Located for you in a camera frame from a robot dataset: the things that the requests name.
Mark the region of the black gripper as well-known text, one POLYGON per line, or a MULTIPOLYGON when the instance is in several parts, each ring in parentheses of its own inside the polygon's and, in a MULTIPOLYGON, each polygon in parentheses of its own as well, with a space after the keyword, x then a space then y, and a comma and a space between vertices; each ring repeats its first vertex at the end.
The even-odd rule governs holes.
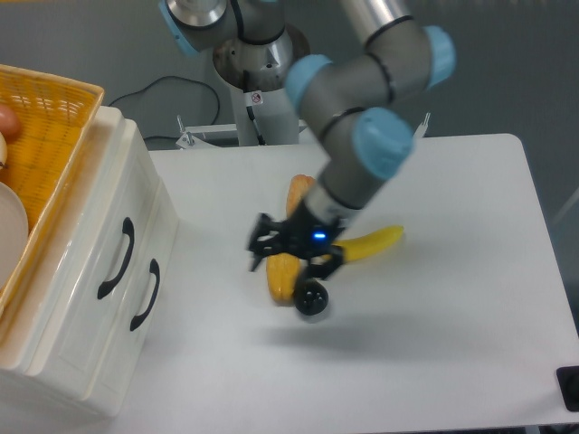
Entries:
POLYGON ((275 221, 267 213, 257 217, 247 243, 250 272, 281 253, 305 259, 299 280, 327 280, 345 264, 344 249, 335 245, 351 222, 351 209, 331 199, 302 199, 288 219, 275 221))

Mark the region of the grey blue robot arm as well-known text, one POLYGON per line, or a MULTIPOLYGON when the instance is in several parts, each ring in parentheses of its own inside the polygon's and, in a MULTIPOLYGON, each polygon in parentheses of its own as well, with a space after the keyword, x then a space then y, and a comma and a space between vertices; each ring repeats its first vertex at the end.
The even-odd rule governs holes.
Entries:
POLYGON ((183 52, 214 53, 222 78, 246 92, 284 90, 328 154, 316 183, 285 221, 263 214, 248 242, 252 262, 288 253, 303 278, 328 278, 345 260, 336 238, 393 178, 413 150, 413 133, 389 110, 396 100, 447 80, 451 37, 415 22, 402 1, 345 1, 364 51, 336 65, 297 56, 280 1, 163 1, 160 12, 183 52))

